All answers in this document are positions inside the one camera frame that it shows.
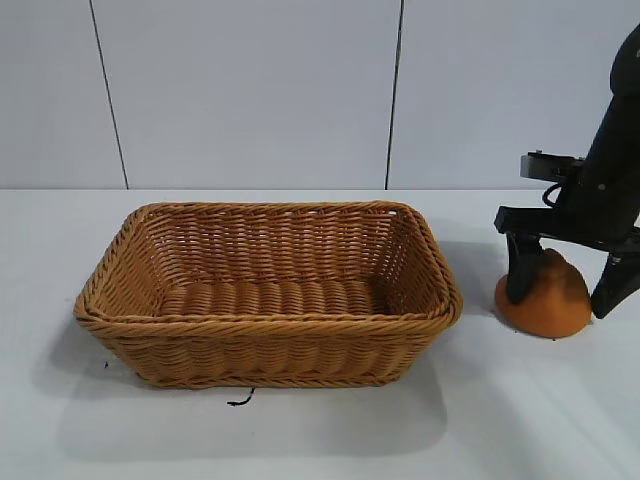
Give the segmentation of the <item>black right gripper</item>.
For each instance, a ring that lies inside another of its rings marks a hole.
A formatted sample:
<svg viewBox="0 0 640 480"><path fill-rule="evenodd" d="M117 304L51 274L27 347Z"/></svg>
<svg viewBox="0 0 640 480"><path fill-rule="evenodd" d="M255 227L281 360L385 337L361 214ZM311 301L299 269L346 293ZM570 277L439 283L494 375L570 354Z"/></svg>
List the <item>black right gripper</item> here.
<svg viewBox="0 0 640 480"><path fill-rule="evenodd" d="M612 98L584 158L540 151L521 157L525 178L552 184L543 208L501 206L496 229L506 234L506 295L529 294L543 260L540 239L590 246L608 253L591 294L598 319L639 290L639 240L628 239L639 215L639 96Z"/></svg>

